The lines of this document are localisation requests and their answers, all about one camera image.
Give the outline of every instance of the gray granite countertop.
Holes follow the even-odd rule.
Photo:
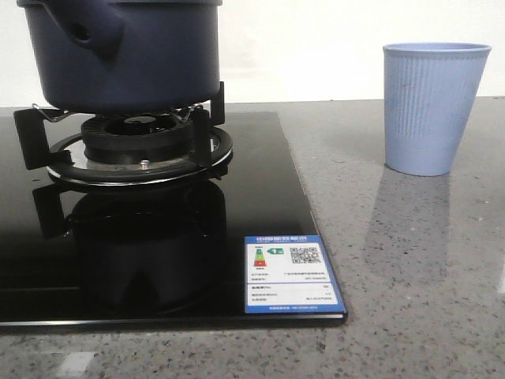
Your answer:
[[[505,98],[477,99],[454,169],[383,165],[379,100],[274,111],[350,319],[339,328],[0,336],[7,378],[504,378]]]

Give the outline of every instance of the plastic cup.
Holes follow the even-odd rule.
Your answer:
[[[451,171],[490,50],[475,43],[383,47],[386,165],[422,176]]]

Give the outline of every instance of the qr code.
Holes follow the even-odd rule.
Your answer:
[[[292,247],[291,260],[293,263],[320,263],[321,258],[316,247]]]

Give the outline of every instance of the white wall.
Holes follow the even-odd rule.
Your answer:
[[[0,25],[0,106],[44,103],[14,0]],[[382,45],[420,40],[492,45],[478,95],[505,95],[503,0],[224,0],[219,33],[228,102],[382,98]]]

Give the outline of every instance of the black glass cooktop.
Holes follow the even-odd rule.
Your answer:
[[[47,125],[50,144],[87,118]],[[245,312],[245,237],[317,228],[277,115],[229,114],[221,127],[234,143],[221,180],[85,193],[28,171],[1,117],[0,329],[343,323],[345,311]]]

